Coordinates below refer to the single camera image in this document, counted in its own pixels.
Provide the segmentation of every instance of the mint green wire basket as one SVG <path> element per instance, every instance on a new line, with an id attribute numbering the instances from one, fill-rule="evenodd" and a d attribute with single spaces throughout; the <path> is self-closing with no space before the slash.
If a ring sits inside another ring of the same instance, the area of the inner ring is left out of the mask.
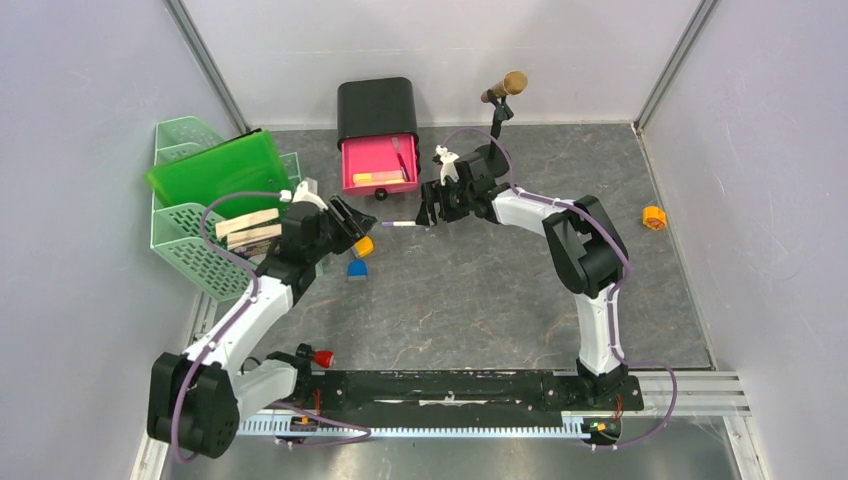
<path id="1" fill-rule="evenodd" d="M 223 142 L 217 132 L 197 117 L 161 122 L 156 125 L 153 163 L 172 162 Z M 300 183 L 297 153 L 282 155 L 280 160 L 292 185 Z M 200 238 L 200 217 L 205 209 L 198 203 L 163 208 L 153 195 L 150 248 L 215 300 L 237 298 L 247 288 L 249 277 L 244 270 L 209 249 Z M 221 220 L 224 218 L 215 212 L 210 212 L 206 218 L 206 231 L 212 233 L 213 238 L 215 224 Z"/>

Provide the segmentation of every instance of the yellow object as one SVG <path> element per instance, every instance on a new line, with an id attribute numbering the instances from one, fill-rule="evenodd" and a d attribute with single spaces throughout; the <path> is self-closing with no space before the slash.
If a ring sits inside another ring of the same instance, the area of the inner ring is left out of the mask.
<path id="1" fill-rule="evenodd" d="M 642 210 L 642 223 L 651 230 L 662 230 L 668 225 L 665 212 L 660 207 L 645 207 Z"/>
<path id="2" fill-rule="evenodd" d="M 400 170 L 353 174 L 353 184 L 357 187 L 362 187 L 365 185 L 390 185 L 393 183 L 403 182 L 403 172 Z"/>
<path id="3" fill-rule="evenodd" d="M 374 242 L 371 237 L 365 236 L 362 240 L 353 244 L 353 256 L 356 258 L 364 258 L 374 251 Z"/>

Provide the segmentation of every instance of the red button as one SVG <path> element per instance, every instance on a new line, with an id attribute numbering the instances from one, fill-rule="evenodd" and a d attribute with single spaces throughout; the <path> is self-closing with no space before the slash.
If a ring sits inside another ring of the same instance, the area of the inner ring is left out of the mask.
<path id="1" fill-rule="evenodd" d="M 324 368 L 333 366 L 333 352 L 329 350 L 318 350 L 312 360 Z"/>

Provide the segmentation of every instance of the wooden handle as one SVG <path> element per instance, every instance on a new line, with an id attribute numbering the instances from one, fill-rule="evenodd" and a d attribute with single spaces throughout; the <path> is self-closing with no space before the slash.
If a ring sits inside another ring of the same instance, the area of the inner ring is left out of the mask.
<path id="1" fill-rule="evenodd" d="M 489 103 L 489 90 L 494 92 L 495 98 L 501 98 L 507 95 L 518 95 L 525 88 L 527 88 L 527 75 L 521 70 L 515 70 L 507 73 L 504 79 L 492 85 L 492 88 L 486 89 L 483 95 L 480 95 L 480 101 Z"/>

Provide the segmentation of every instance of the table surface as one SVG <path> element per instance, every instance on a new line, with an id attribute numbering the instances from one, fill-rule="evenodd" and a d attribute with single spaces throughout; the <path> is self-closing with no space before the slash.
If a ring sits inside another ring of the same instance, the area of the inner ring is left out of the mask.
<path id="1" fill-rule="evenodd" d="M 421 178 L 435 178 L 430 158 L 453 128 L 420 129 Z M 552 197 L 598 197 L 634 266 L 619 300 L 621 340 L 632 360 L 707 367 L 692 298 L 668 231 L 641 223 L 656 205 L 650 172 L 628 125 L 507 126 L 515 182 Z M 341 190 L 334 130 L 274 132 L 280 153 L 298 152 L 304 175 L 326 197 Z M 451 150 L 485 143 L 460 135 Z M 410 220 L 417 193 L 349 197 L 380 220 Z M 348 282 L 352 255 L 325 260 L 318 278 L 254 355 L 294 352 L 306 342 L 333 350 L 335 368 L 573 368 L 580 346 L 573 296 L 557 279 L 544 238 L 469 217 L 433 228 L 370 233 L 375 251 L 366 281 Z"/>

